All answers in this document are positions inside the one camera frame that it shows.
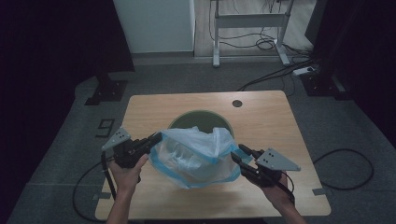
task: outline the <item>metal frame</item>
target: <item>metal frame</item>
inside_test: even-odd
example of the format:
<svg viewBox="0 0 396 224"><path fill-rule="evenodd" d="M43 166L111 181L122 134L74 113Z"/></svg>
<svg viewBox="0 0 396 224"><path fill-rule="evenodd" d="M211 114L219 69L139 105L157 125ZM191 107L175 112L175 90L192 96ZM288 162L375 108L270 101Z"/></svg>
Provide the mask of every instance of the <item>metal frame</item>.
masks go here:
<svg viewBox="0 0 396 224"><path fill-rule="evenodd" d="M278 39L274 40L277 53L284 65L290 65L288 56L283 47L283 38L285 37L286 29L288 27L291 8L294 0L290 0L285 14L250 14L250 15L220 15L219 14L219 0L216 1L215 11L215 40L213 43L213 66L220 66L219 58L219 29L220 28L248 28L248 27L279 27L280 33Z"/></svg>

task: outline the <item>wooden table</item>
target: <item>wooden table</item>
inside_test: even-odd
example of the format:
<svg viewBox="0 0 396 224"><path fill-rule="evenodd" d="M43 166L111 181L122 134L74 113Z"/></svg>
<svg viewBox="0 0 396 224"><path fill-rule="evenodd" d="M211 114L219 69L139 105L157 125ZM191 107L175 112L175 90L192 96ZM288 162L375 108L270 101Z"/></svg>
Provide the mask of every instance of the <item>wooden table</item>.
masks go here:
<svg viewBox="0 0 396 224"><path fill-rule="evenodd" d="M234 107L233 101L242 102ZM226 118L237 144L254 149L272 147L301 166L289 172L296 207L303 216L327 216L331 212L317 172L283 91L242 91L136 95L131 97L122 126L133 139L162 129L179 115L197 109L211 110ZM234 182L203 189L180 189L148 162L132 199L131 219L278 217L260 189L243 176ZM103 192L110 192L107 182ZM100 199L96 217L106 219L112 199Z"/></svg>

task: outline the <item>dark curtain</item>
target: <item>dark curtain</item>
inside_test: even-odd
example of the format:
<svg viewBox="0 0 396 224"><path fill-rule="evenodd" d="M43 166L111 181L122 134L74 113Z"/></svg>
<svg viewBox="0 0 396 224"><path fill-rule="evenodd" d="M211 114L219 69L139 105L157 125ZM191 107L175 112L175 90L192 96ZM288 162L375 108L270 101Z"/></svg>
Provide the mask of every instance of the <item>dark curtain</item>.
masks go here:
<svg viewBox="0 0 396 224"><path fill-rule="evenodd" d="M4 223L62 126L77 84L134 65L113 1L13 0L0 10Z"/></svg>

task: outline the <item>plastic bag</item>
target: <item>plastic bag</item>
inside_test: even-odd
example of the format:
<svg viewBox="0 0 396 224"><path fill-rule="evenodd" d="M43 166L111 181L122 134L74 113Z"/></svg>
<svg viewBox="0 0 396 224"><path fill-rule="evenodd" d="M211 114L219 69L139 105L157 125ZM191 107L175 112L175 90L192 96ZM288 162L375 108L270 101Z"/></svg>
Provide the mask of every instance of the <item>plastic bag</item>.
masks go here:
<svg viewBox="0 0 396 224"><path fill-rule="evenodd" d="M214 128L213 133L202 133L197 127L161 133L163 140L151 149L149 160L183 189L234 181L240 168L231 158L232 151L245 162L251 161L225 128Z"/></svg>

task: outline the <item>power strip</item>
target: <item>power strip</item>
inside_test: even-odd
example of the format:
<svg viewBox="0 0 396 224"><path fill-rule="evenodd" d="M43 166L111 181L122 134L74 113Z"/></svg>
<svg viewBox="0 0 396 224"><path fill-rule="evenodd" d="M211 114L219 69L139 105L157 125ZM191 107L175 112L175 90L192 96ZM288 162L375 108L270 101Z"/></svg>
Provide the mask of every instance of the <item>power strip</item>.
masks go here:
<svg viewBox="0 0 396 224"><path fill-rule="evenodd" d="M294 70L293 71L293 75L294 76L300 76L300 75L308 74L308 73L311 73L311 72L314 72L314 71L315 71L315 69L313 67L309 66L309 67L305 67L305 68L300 68L300 69Z"/></svg>

